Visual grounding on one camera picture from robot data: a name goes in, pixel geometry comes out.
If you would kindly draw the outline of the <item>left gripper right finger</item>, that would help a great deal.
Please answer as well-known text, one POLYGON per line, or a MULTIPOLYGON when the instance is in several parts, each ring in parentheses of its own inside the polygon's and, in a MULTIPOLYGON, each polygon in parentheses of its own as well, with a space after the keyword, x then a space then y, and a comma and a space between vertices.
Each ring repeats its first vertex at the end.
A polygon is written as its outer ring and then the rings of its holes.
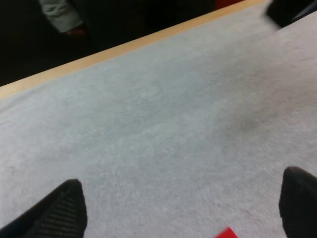
POLYGON ((317 178, 299 167, 287 167, 283 172, 279 213, 288 238, 315 238, 317 178))

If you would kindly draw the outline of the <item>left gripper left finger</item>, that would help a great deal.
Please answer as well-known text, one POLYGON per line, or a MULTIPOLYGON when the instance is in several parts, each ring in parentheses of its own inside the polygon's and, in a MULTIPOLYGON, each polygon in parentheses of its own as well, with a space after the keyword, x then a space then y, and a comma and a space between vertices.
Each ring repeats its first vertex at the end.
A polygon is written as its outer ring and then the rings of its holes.
POLYGON ((88 217, 82 184, 68 179, 1 228, 2 238, 82 238, 88 217))

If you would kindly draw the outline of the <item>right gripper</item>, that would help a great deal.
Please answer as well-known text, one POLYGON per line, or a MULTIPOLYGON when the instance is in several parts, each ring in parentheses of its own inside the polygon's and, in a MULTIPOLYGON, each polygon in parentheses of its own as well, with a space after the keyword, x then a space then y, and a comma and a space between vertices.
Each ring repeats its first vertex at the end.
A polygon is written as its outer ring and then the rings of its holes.
POLYGON ((317 0, 272 0, 265 15, 279 28, 316 12, 317 0))

